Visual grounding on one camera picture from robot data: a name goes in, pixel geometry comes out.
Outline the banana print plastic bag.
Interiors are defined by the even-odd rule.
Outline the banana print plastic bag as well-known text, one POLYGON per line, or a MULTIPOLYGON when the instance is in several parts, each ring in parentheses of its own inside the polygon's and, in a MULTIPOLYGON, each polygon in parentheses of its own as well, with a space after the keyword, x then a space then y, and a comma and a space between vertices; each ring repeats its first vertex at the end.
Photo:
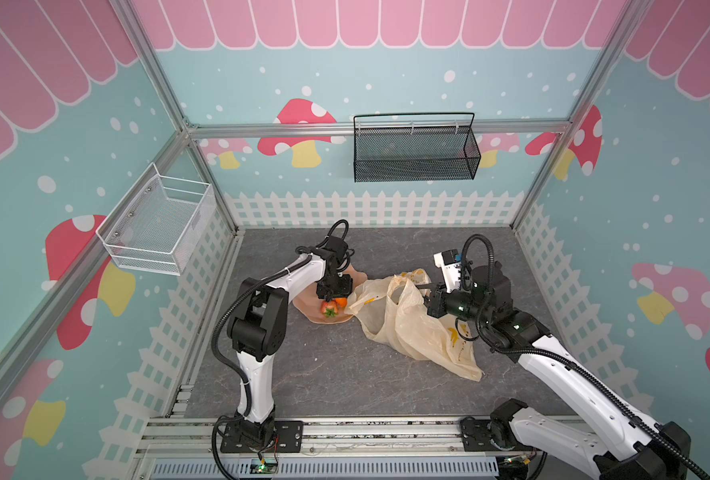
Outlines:
POLYGON ((424 301, 429 294, 419 287, 429 282, 423 269, 367 280, 349 296, 345 313, 357 318, 368 339, 480 381, 484 372, 476 363, 469 327, 458 325, 450 314, 439 318, 428 314, 424 301))

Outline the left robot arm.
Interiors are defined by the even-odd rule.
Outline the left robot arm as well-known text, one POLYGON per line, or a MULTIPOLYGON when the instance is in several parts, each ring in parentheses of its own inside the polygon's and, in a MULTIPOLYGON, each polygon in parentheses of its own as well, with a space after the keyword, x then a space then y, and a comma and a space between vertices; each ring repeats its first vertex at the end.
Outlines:
POLYGON ((299 246, 296 253, 298 258, 278 272, 244 280, 212 333, 212 354, 240 378, 236 426, 230 430, 237 444, 262 448, 275 440, 272 372, 292 300, 313 287, 322 315, 335 318, 354 289, 345 272, 353 255, 345 235, 329 233, 315 246, 299 246))

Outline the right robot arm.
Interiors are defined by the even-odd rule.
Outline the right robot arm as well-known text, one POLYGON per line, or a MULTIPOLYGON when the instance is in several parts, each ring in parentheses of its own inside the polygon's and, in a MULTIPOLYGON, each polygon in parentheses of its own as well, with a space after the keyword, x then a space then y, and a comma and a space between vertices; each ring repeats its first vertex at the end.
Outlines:
POLYGON ((544 324, 515 308, 500 263, 471 269, 455 253, 444 252, 436 265, 443 279, 430 290, 429 314, 465 322, 474 338, 534 375, 590 428, 578 430, 510 399, 490 415, 495 447, 530 446, 592 479, 687 478, 687 432, 674 422, 658 423, 614 393, 544 324))

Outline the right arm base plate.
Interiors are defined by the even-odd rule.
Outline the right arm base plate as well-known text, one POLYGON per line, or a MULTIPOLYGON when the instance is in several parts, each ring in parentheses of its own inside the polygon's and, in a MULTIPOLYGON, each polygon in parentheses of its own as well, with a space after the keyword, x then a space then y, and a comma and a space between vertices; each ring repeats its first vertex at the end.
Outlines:
POLYGON ((467 416, 459 421, 459 428, 465 452, 509 451, 514 448, 497 421, 467 416))

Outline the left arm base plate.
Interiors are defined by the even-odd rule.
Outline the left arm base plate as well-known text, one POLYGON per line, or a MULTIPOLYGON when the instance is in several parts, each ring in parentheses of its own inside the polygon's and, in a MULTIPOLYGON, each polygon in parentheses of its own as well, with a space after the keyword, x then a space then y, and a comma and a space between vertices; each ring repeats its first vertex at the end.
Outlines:
POLYGON ((300 453, 304 423, 268 419, 264 423, 247 420, 231 422, 220 437, 221 453, 250 453, 259 450, 270 453, 300 453))

